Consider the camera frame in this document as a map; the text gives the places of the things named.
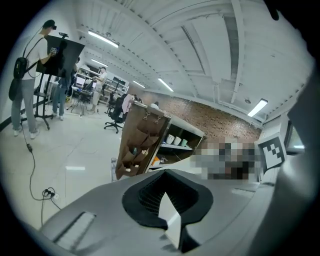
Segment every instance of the black backpack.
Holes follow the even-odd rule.
[[[32,49],[29,51],[27,56],[25,57],[26,49],[28,47],[28,44],[26,45],[22,57],[19,57],[15,61],[14,69],[13,69],[13,80],[10,85],[10,90],[9,90],[9,99],[14,101],[17,95],[18,88],[20,87],[21,84],[21,79],[24,77],[24,75],[29,72],[36,64],[37,62],[33,63],[30,67],[28,67],[28,56],[31,53],[31,51],[36,47],[36,45],[42,40],[43,38],[40,38],[35,45],[32,47]]]

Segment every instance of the black office chair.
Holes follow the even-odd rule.
[[[114,111],[113,112],[109,112],[109,117],[111,117],[112,120],[114,120],[114,122],[106,122],[104,123],[106,126],[104,127],[104,129],[106,129],[107,127],[114,127],[116,129],[116,134],[119,132],[118,128],[123,129],[123,127],[119,126],[118,124],[122,124],[127,117],[127,113],[123,114],[122,117],[119,117],[121,113],[123,113],[122,110],[122,104],[124,102],[124,99],[122,97],[119,97],[116,99],[115,101],[115,106],[114,106]]]
[[[112,92],[110,93],[110,100],[108,102],[108,109],[106,112],[104,112],[105,114],[109,114],[110,113],[110,110],[111,109],[114,109],[115,108],[115,105],[116,105],[116,100],[114,99],[114,96],[115,96],[115,93]]]

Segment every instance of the brown fabric organizer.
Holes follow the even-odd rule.
[[[132,104],[122,130],[121,144],[118,160],[115,168],[115,175],[119,180],[123,175],[135,176],[146,171],[148,163],[160,139],[169,124],[165,114],[150,106],[143,107]]]

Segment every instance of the brick wall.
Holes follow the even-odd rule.
[[[254,142],[259,139],[261,130],[246,121],[210,106],[168,95],[144,92],[131,86],[128,91],[141,98],[144,104],[159,102],[165,110],[205,132],[208,139],[234,138]]]

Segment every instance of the black vent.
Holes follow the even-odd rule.
[[[138,199],[150,213],[159,215],[160,202],[167,193],[174,208],[181,215],[198,201],[198,192],[171,174],[164,172],[140,189]]]
[[[199,244],[189,236],[186,225],[201,221],[210,210],[214,198],[208,188],[172,170],[160,170],[132,185],[123,194],[122,205],[128,215],[140,225],[167,230],[167,222],[158,217],[160,202],[165,193],[181,216],[178,249],[182,253],[188,252]]]

